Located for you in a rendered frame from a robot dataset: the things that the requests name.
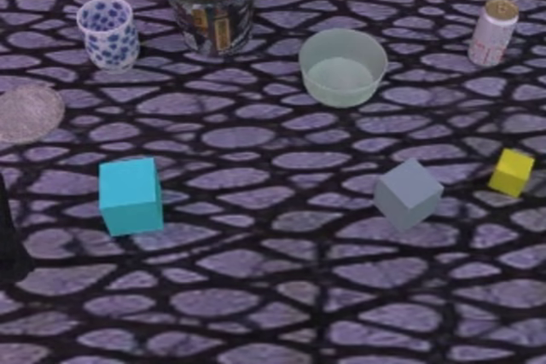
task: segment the can top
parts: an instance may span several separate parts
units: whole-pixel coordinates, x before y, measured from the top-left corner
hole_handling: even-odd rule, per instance
[[[498,20],[512,20],[519,13],[518,6],[510,0],[489,0],[485,12]]]

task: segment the yellow block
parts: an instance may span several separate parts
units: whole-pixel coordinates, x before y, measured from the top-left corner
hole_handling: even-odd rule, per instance
[[[504,148],[489,181],[489,188],[518,198],[531,176],[535,159]]]

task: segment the cobblestone tabletop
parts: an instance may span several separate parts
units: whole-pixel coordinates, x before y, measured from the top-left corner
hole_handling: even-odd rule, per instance
[[[83,0],[0,0],[0,92],[54,86],[61,128],[0,147],[17,227],[39,269],[0,292],[2,364],[546,363],[539,189],[486,188],[501,147],[546,147],[546,2],[518,0],[507,60],[465,56],[483,0],[259,0],[229,63],[188,52],[165,2],[131,0],[136,68],[98,72]],[[297,52],[365,30],[392,60],[368,104],[302,89]],[[111,239],[101,161],[154,156],[166,229]],[[375,178],[418,158],[446,186],[397,234]]]

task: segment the gray block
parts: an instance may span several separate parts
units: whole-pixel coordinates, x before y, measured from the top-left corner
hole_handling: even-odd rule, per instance
[[[375,206],[397,229],[408,229],[434,213],[444,187],[416,159],[408,159],[375,184]]]

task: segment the blue spotted cup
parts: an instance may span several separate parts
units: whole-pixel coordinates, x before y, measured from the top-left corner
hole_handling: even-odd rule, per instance
[[[125,0],[89,0],[76,16],[93,63],[109,72],[130,70],[140,53],[132,7]]]

